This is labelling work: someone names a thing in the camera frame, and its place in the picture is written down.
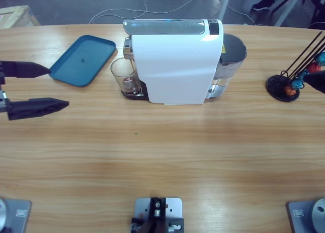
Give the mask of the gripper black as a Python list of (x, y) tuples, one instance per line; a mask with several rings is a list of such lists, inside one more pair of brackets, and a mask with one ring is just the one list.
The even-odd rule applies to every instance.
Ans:
[[(49, 74), (49, 69), (28, 61), (1, 61), (1, 86), (5, 85), (5, 77), (36, 78)], [(55, 98), (31, 98), (26, 101), (12, 102), (1, 87), (1, 113), (7, 112), (9, 120), (42, 117), (58, 112), (69, 106), (68, 101)]]

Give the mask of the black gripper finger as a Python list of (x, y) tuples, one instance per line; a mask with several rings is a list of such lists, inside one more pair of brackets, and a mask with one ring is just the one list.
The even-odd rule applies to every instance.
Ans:
[(304, 77), (304, 82), (309, 84), (314, 89), (325, 93), (325, 73), (324, 71), (307, 74)]

